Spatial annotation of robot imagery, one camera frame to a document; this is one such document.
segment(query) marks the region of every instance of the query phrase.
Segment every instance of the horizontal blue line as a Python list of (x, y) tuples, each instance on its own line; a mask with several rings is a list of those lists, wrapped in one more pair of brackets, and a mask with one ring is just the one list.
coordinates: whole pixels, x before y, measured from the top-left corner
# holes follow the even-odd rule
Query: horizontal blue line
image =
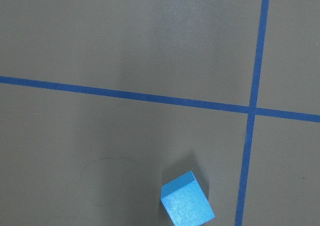
[(306, 114), (306, 113), (300, 113), (300, 112), (280, 111), (280, 110), (266, 109), (266, 108), (257, 108), (256, 115), (287, 118), (287, 119), (309, 121), (309, 122), (320, 122), (320, 115)]
[(27, 86), (27, 87), (45, 88), (45, 89), (67, 91), (67, 92), (86, 93), (86, 94), (107, 96), (107, 97), (118, 97), (118, 98), (133, 99), (133, 100), (140, 100), (140, 101), (147, 101), (147, 102), (158, 102), (158, 103), (187, 106), (187, 107), (221, 110), (221, 111), (228, 111), (228, 112), (248, 113), (248, 109), (249, 109), (247, 106), (240, 106), (240, 105), (233, 105), (233, 104), (207, 102), (207, 101), (199, 101), (199, 100), (176, 98), (176, 97), (166, 97), (166, 96), (158, 96), (158, 95), (136, 93), (136, 92), (125, 92), (125, 91), (117, 91), (117, 90), (110, 90), (110, 89), (103, 89), (103, 88), (96, 88), (96, 87), (84, 87), (84, 86), (77, 86), (77, 85), (71, 85), (71, 84), (36, 81), (36, 80), (21, 79), (21, 78), (14, 78), (14, 77), (0, 76), (0, 83)]

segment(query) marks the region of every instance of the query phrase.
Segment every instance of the cube top face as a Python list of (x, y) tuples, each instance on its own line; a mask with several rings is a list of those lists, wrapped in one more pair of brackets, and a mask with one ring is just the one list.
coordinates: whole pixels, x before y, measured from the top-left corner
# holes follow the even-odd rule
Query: cube top face
[(215, 217), (192, 172), (170, 183), (163, 186), (161, 201), (175, 226), (199, 226)]

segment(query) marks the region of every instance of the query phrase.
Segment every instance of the blue block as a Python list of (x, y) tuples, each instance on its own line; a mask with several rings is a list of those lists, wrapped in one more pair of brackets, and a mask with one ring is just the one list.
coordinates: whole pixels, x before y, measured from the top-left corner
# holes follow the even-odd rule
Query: blue block
[(191, 171), (162, 186), (161, 202), (175, 226), (199, 226), (215, 217)]

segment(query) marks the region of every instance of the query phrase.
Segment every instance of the blue line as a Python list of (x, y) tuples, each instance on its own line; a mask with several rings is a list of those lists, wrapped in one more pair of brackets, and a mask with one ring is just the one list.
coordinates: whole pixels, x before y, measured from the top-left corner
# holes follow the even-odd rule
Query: blue line
[(136, 93), (136, 92), (125, 92), (125, 91), (117, 91), (117, 90), (102, 89), (102, 88), (95, 88), (95, 87), (84, 87), (84, 86), (77, 86), (77, 85), (71, 85), (71, 84), (44, 82), (44, 81), (36, 81), (36, 80), (14, 78), (14, 77), (0, 76), (0, 83), (68, 91), (68, 92), (86, 93), (86, 94), (100, 95), (100, 96), (107, 96), (107, 97), (118, 97), (118, 98), (133, 99), (133, 100), (140, 100), (140, 101), (147, 101), (147, 102), (158, 102), (158, 103), (180, 105), (180, 106), (187, 106), (187, 107), (221, 110), (221, 111), (228, 111), (228, 112), (248, 113), (248, 109), (249, 109), (247, 106), (240, 106), (240, 105), (233, 105), (233, 104), (207, 102), (207, 101), (199, 101), (199, 100), (176, 98), (176, 97), (166, 97), (166, 96), (158, 96), (158, 95), (143, 94), (143, 93)]
[(320, 122), (320, 115), (315, 114), (306, 114), (300, 112), (288, 112), (288, 111), (280, 111), (274, 109), (266, 109), (266, 108), (257, 108), (256, 114), (261, 116), (268, 117), (279, 117), (279, 118), (287, 118), (308, 122)]
[(258, 38), (257, 38), (257, 43), (256, 43), (256, 51), (255, 51), (255, 61), (254, 61), (252, 85), (251, 85), (249, 112), (248, 112), (248, 118), (247, 118), (247, 122), (246, 122), (246, 141), (244, 143), (244, 148), (243, 148), (238, 201), (237, 201), (237, 205), (236, 205), (235, 220), (234, 220), (235, 226), (242, 225), (243, 215), (244, 215), (244, 206), (245, 206), (245, 199), (246, 199), (246, 185), (247, 185), (247, 181), (248, 181), (251, 146), (252, 146), (252, 139), (253, 139), (253, 130), (254, 130), (254, 126), (255, 126), (261, 67), (262, 67), (262, 59), (263, 59), (263, 54), (264, 54), (264, 45), (265, 45), (265, 36), (266, 36), (267, 18), (268, 18), (268, 8), (269, 8), (269, 0), (262, 0)]

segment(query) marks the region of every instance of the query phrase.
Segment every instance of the blue cube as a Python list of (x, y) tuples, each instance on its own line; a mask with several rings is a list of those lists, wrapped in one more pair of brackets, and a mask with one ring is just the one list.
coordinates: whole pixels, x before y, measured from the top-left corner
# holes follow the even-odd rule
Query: blue cube
[(199, 226), (215, 217), (191, 171), (162, 186), (161, 202), (175, 226)]

